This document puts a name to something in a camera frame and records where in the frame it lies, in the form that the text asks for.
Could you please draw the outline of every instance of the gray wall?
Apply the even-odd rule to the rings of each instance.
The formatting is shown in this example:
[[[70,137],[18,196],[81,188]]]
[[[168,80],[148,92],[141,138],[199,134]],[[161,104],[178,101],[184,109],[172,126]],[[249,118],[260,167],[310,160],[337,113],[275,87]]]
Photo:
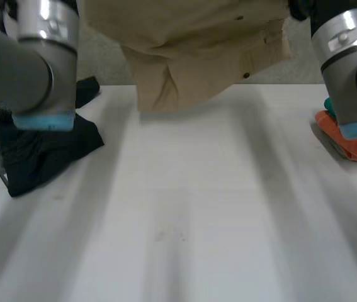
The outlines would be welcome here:
[[[83,5],[79,4],[84,19]],[[14,24],[8,22],[7,26],[10,28],[11,35],[14,35]],[[288,20],[285,25],[285,33],[290,41],[293,58],[253,75],[244,81],[245,83],[322,83],[319,65],[314,59],[311,47],[309,22],[298,23]],[[101,84],[133,84],[132,76],[118,44],[84,24],[81,26],[78,70],[80,79],[95,75]]]

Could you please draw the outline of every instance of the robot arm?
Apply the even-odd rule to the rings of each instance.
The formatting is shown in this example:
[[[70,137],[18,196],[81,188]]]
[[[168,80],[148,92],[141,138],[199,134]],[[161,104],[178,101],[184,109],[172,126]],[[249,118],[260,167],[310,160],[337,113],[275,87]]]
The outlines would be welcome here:
[[[74,124],[79,15],[76,1],[19,0],[18,42],[0,33],[0,108],[24,130]]]
[[[343,137],[357,139],[357,0],[290,0],[312,43]]]

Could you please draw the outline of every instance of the blue cap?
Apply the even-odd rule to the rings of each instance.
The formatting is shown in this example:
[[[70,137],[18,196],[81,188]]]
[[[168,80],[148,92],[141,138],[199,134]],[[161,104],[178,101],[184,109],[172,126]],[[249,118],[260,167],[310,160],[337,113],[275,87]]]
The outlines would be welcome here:
[[[62,115],[18,116],[13,115],[13,123],[20,130],[30,131],[72,131],[75,112]]]

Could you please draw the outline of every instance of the teal cloth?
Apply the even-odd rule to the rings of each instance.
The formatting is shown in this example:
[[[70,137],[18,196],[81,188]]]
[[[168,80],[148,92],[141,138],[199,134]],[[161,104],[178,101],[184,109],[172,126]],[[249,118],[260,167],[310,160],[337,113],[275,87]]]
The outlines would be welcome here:
[[[328,110],[329,115],[336,120],[336,114],[334,107],[332,106],[332,101],[330,98],[327,98],[324,103],[324,107],[326,110]]]

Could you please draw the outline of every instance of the silver metal cylinder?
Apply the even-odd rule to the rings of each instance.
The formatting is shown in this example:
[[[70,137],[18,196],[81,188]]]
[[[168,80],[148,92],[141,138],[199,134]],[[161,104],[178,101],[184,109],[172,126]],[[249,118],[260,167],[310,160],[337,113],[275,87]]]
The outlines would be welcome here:
[[[29,111],[48,94],[51,72],[31,50],[0,33],[0,107]]]
[[[322,25],[312,37],[312,43],[321,65],[357,46],[357,9],[345,11]]]
[[[42,39],[77,51],[79,16],[58,0],[21,0],[18,40]]]

